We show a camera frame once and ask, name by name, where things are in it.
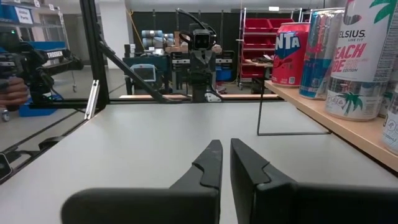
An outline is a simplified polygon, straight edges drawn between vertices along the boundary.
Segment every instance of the red storage bin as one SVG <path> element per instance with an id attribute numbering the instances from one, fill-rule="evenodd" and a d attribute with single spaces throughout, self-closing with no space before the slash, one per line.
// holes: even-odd
<path id="1" fill-rule="evenodd" d="M 271 23 L 271 32 L 277 32 L 278 29 L 280 28 L 280 25 L 282 23 L 286 22 L 294 22 L 293 19 L 269 19 L 269 23 Z"/>
<path id="2" fill-rule="evenodd" d="M 247 44 L 247 43 L 244 43 L 243 44 L 243 47 L 245 49 L 253 49 L 253 48 L 255 48 L 255 49 L 264 49 L 264 48 L 268 48 L 268 46 L 269 46 L 268 43 L 265 43 L 265 44 Z"/>
<path id="3" fill-rule="evenodd" d="M 276 37 L 271 37 L 267 39 L 267 48 L 275 49 Z"/>
<path id="4" fill-rule="evenodd" d="M 264 75 L 264 68 L 257 66 L 242 67 L 242 78 L 261 78 Z"/>
<path id="5" fill-rule="evenodd" d="M 268 19 L 246 19 L 245 32 L 271 32 L 272 26 Z"/>

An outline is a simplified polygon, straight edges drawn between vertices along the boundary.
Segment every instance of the white wall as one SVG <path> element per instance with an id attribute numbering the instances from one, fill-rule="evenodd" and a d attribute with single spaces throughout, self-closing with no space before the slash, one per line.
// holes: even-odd
<path id="1" fill-rule="evenodd" d="M 117 0 L 96 0 L 96 2 L 109 2 Z M 80 14 L 79 0 L 46 0 L 47 3 L 60 6 L 64 14 Z M 325 0 L 325 7 L 344 7 L 346 0 Z M 126 0 L 127 6 L 134 11 L 175 11 L 180 7 L 186 11 L 228 12 L 230 9 L 241 7 L 241 0 Z M 302 7 L 322 8 L 323 0 L 242 0 L 243 7 Z"/>
<path id="2" fill-rule="evenodd" d="M 326 0 L 325 7 L 337 7 L 336 2 L 346 0 Z M 323 8 L 323 0 L 243 0 L 243 7 L 302 7 Z M 180 7 L 186 11 L 220 12 L 239 9 L 241 0 L 129 0 L 129 7 L 134 11 L 175 11 Z"/>
<path id="3" fill-rule="evenodd" d="M 105 41 L 119 58 L 124 57 L 124 44 L 130 43 L 130 22 L 127 23 L 126 5 L 123 2 L 101 2 L 99 4 Z M 108 59 L 109 68 L 117 66 Z"/>

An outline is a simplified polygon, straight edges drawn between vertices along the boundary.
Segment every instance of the camera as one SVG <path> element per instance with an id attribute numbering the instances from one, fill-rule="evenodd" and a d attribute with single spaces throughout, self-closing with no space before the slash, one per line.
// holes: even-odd
<path id="1" fill-rule="evenodd" d="M 213 46 L 213 43 L 210 42 L 211 34 L 208 30 L 197 29 L 192 32 L 193 50 L 210 50 Z"/>

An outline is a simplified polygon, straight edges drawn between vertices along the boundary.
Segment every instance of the metal wire stand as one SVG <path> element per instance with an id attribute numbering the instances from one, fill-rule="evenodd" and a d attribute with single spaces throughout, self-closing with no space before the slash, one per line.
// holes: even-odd
<path id="1" fill-rule="evenodd" d="M 269 78 L 270 68 L 264 68 L 264 77 L 261 81 L 261 97 L 260 97 L 260 107 L 259 107 L 259 118 L 257 121 L 257 135 L 258 136 L 296 136 L 296 135 L 321 135 L 321 134 L 331 134 L 329 131 L 323 132 L 292 132 L 292 133 L 260 133 L 261 124 L 261 111 L 262 111 L 262 101 L 264 99 L 265 90 L 265 80 Z"/>

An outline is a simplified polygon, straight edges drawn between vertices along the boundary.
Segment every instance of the red can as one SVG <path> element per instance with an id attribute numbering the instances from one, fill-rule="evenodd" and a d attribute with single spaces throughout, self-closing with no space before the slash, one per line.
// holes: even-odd
<path id="1" fill-rule="evenodd" d="M 309 32 L 309 22 L 290 22 L 280 26 L 275 45 L 273 83 L 284 87 L 300 86 Z"/>

